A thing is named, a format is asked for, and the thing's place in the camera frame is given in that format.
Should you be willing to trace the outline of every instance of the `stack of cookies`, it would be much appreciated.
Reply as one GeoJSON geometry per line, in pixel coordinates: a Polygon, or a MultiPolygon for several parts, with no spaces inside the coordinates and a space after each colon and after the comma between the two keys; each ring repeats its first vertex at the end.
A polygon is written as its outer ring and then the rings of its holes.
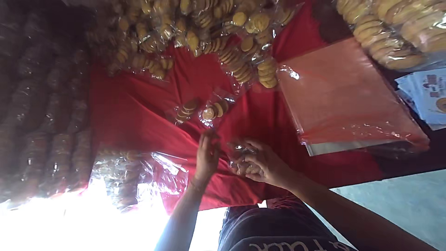
{"type": "Polygon", "coordinates": [[[224,113],[229,109],[229,104],[226,100],[222,99],[211,106],[206,107],[203,110],[204,120],[214,120],[216,117],[223,116],[224,113]]]}
{"type": "Polygon", "coordinates": [[[197,108],[197,100],[192,99],[189,102],[185,103],[181,109],[178,109],[177,116],[175,120],[179,123],[184,123],[190,119],[190,116],[194,114],[195,109],[197,108]]]}
{"type": "Polygon", "coordinates": [[[228,36],[224,36],[213,39],[210,43],[204,45],[203,53],[208,54],[223,50],[226,47],[228,38],[228,36]]]}
{"type": "Polygon", "coordinates": [[[234,47],[227,47],[220,52],[220,60],[226,64],[239,84],[254,78],[251,66],[243,59],[243,55],[234,47]]]}
{"type": "Polygon", "coordinates": [[[253,56],[256,54],[260,55],[260,50],[262,48],[251,36],[249,36],[243,39],[242,43],[240,44],[240,49],[250,58],[253,58],[253,56]]]}
{"type": "Polygon", "coordinates": [[[273,58],[265,59],[257,66],[259,81],[266,88],[273,88],[277,85],[276,70],[277,65],[273,58]]]}
{"type": "Polygon", "coordinates": [[[376,15],[365,15],[356,20],[353,35],[370,55],[388,69],[406,69],[426,61],[405,40],[385,28],[376,15]]]}

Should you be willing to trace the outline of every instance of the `red cloth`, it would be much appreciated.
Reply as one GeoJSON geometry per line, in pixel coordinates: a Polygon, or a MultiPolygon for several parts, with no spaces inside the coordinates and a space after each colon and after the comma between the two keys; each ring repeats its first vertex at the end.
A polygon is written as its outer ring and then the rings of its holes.
{"type": "MultiPolygon", "coordinates": [[[[292,22],[275,39],[273,53],[280,62],[326,46],[318,34],[318,24],[311,17],[311,4],[305,3],[292,22]]],[[[141,151],[159,151],[178,156],[190,177],[194,174],[200,134],[206,127],[194,117],[174,126],[164,112],[198,97],[201,104],[220,87],[230,91],[229,80],[213,55],[194,58],[184,48],[169,48],[175,65],[165,87],[152,79],[130,73],[108,78],[105,70],[94,65],[91,74],[91,123],[96,142],[105,142],[141,151]]],[[[381,179],[382,173],[373,158],[364,152],[340,152],[309,157],[300,145],[277,91],[254,85],[238,98],[224,115],[217,129],[222,145],[235,137],[251,137],[269,144],[291,168],[300,170],[315,181],[338,187],[381,179]]],[[[200,210],[224,206],[250,205],[264,199],[282,197],[287,191],[233,175],[228,170],[227,149],[219,162],[200,210]]],[[[171,212],[178,196],[165,196],[166,210],[171,212]]]]}

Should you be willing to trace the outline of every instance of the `clear plastic bag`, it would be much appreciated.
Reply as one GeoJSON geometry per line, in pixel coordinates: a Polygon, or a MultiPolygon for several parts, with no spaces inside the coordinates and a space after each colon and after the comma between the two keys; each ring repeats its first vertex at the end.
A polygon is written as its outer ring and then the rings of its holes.
{"type": "Polygon", "coordinates": [[[111,203],[122,212],[150,203],[155,193],[179,196],[186,189],[188,173],[168,156],[102,148],[90,184],[100,181],[105,185],[111,203]]]}
{"type": "Polygon", "coordinates": [[[72,134],[57,134],[53,137],[50,156],[46,163],[44,182],[40,185],[44,197],[67,192],[73,147],[74,137],[72,134]]]}
{"type": "Polygon", "coordinates": [[[40,79],[22,80],[12,95],[7,116],[26,131],[34,130],[43,121],[47,98],[40,79]]]}
{"type": "Polygon", "coordinates": [[[88,103],[86,100],[74,100],[70,123],[67,132],[77,133],[84,129],[88,123],[88,103]]]}
{"type": "Polygon", "coordinates": [[[45,173],[49,137],[46,133],[26,135],[25,148],[19,156],[19,171],[11,184],[9,209],[15,209],[39,195],[39,185],[45,173]]]}
{"type": "Polygon", "coordinates": [[[293,58],[277,73],[302,143],[407,141],[408,152],[429,139],[354,39],[293,58]]]}
{"type": "Polygon", "coordinates": [[[71,99],[68,96],[53,93],[40,130],[51,134],[65,131],[70,122],[71,106],[71,99]]]}
{"type": "Polygon", "coordinates": [[[198,117],[205,126],[216,128],[220,124],[222,117],[235,103],[236,96],[217,89],[212,92],[211,98],[206,102],[206,107],[198,112],[198,117]]]}
{"type": "Polygon", "coordinates": [[[219,52],[219,59],[223,71],[231,78],[231,86],[235,93],[242,94],[257,81],[249,58],[236,46],[227,46],[219,52]]]}
{"type": "Polygon", "coordinates": [[[166,111],[166,117],[177,126],[191,119],[195,114],[197,107],[198,99],[194,98],[181,106],[176,106],[166,111]]]}
{"type": "Polygon", "coordinates": [[[255,173],[263,174],[259,166],[254,163],[247,163],[244,160],[246,155],[256,155],[258,152],[257,149],[253,149],[240,140],[233,140],[228,143],[228,147],[230,149],[229,167],[234,174],[239,176],[255,173]]]}
{"type": "Polygon", "coordinates": [[[69,191],[83,191],[90,180],[91,167],[91,130],[87,129],[76,134],[76,146],[71,158],[72,168],[70,171],[69,191]]]}

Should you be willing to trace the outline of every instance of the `cellophane wrap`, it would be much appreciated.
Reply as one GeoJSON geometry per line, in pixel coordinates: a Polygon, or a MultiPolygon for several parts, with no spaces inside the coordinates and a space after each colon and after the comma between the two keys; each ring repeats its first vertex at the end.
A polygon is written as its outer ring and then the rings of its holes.
{"type": "Polygon", "coordinates": [[[353,39],[283,63],[277,76],[307,145],[327,142],[408,142],[420,152],[429,139],[353,39]]]}
{"type": "Polygon", "coordinates": [[[180,196],[188,172],[163,153],[103,148],[98,151],[90,185],[104,186],[111,204],[121,212],[151,205],[161,196],[180,196]]]}

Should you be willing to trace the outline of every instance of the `round cookie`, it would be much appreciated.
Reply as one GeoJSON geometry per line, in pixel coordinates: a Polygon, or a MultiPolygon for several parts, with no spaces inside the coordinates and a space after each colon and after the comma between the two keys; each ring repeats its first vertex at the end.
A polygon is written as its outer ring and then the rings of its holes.
{"type": "Polygon", "coordinates": [[[366,40],[368,37],[377,35],[379,33],[381,33],[383,31],[383,27],[381,26],[374,26],[374,27],[370,27],[367,28],[363,31],[361,31],[357,36],[356,39],[362,43],[364,40],[366,40]]]}
{"type": "Polygon", "coordinates": [[[359,35],[359,33],[361,33],[363,30],[371,28],[371,27],[375,27],[375,26],[381,26],[383,22],[378,21],[378,20],[374,20],[374,21],[369,21],[366,23],[363,23],[361,25],[356,26],[356,29],[353,31],[353,35],[355,37],[357,37],[359,35]]]}
{"type": "Polygon", "coordinates": [[[205,120],[212,120],[216,117],[216,112],[214,110],[214,106],[209,106],[208,108],[204,109],[203,111],[203,119],[205,120]]]}
{"type": "Polygon", "coordinates": [[[257,69],[259,69],[259,71],[264,71],[266,69],[269,69],[271,66],[274,66],[274,61],[271,58],[269,58],[261,62],[257,66],[257,69]]]}
{"type": "Polygon", "coordinates": [[[440,109],[442,112],[446,113],[446,98],[438,99],[437,102],[435,102],[435,105],[440,109]]]}
{"type": "Polygon", "coordinates": [[[183,108],[184,108],[185,110],[187,110],[187,111],[193,111],[193,110],[195,110],[195,109],[197,108],[197,100],[196,100],[196,99],[192,99],[192,100],[186,102],[186,103],[183,105],[183,108]]]}
{"type": "Polygon", "coordinates": [[[245,13],[237,12],[232,17],[232,23],[233,23],[233,25],[236,25],[236,26],[243,26],[246,22],[246,19],[247,19],[247,17],[246,17],[245,13]]]}
{"type": "Polygon", "coordinates": [[[219,103],[215,103],[214,107],[217,108],[217,117],[223,116],[223,108],[219,103]]]}
{"type": "Polygon", "coordinates": [[[222,99],[222,100],[218,101],[218,103],[222,106],[223,113],[227,112],[227,110],[229,109],[229,104],[227,103],[227,101],[222,99]]]}
{"type": "Polygon", "coordinates": [[[268,69],[263,70],[263,71],[259,71],[259,76],[265,76],[265,75],[271,74],[273,72],[276,72],[276,70],[277,69],[275,67],[271,66],[271,68],[268,68],[268,69]]]}
{"type": "Polygon", "coordinates": [[[240,48],[242,49],[243,52],[247,52],[250,49],[252,49],[253,45],[254,45],[254,39],[252,37],[246,37],[242,41],[240,48]]]}
{"type": "Polygon", "coordinates": [[[189,117],[189,114],[184,113],[182,110],[178,110],[177,117],[189,117]]]}
{"type": "Polygon", "coordinates": [[[276,77],[276,73],[273,72],[273,73],[268,74],[268,75],[260,76],[260,77],[259,77],[259,80],[260,80],[260,81],[263,81],[263,82],[267,82],[267,81],[272,80],[272,79],[275,78],[275,77],[276,77]]]}
{"type": "Polygon", "coordinates": [[[260,81],[260,83],[265,86],[266,88],[273,88],[277,85],[277,79],[273,78],[270,81],[260,81]]]}
{"type": "Polygon", "coordinates": [[[384,65],[388,69],[396,70],[396,69],[407,69],[412,68],[417,65],[420,65],[426,61],[425,56],[421,54],[407,55],[402,59],[398,60],[390,60],[384,65]]]}

